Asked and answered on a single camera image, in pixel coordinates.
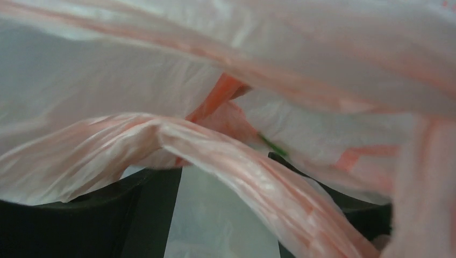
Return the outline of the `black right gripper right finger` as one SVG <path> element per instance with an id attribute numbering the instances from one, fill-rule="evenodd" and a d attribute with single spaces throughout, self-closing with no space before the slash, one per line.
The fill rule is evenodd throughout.
<path id="1" fill-rule="evenodd" d="M 311 183 L 315 189 L 321 190 L 324 194 L 328 194 L 329 199 L 334 201 L 336 207 L 341 209 L 351 225 L 369 241 L 374 240 L 381 235 L 389 235 L 391 233 L 391 204 L 377 205 L 352 198 L 315 181 L 274 152 L 268 153 L 268 157 L 287 167 L 294 173 L 299 174 L 302 178 Z"/>

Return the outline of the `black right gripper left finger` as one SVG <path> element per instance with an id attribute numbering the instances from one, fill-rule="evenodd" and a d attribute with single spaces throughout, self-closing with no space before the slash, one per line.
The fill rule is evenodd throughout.
<path id="1" fill-rule="evenodd" d="M 1 257 L 163 257 L 181 169 L 143 169 L 68 203 L 1 201 Z"/>

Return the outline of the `pink plastic bag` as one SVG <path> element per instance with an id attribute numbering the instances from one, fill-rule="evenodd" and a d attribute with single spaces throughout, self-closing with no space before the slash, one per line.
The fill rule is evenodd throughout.
<path id="1" fill-rule="evenodd" d="M 297 257 L 455 257 L 455 1 L 1 1 L 2 200 L 187 164 Z"/>

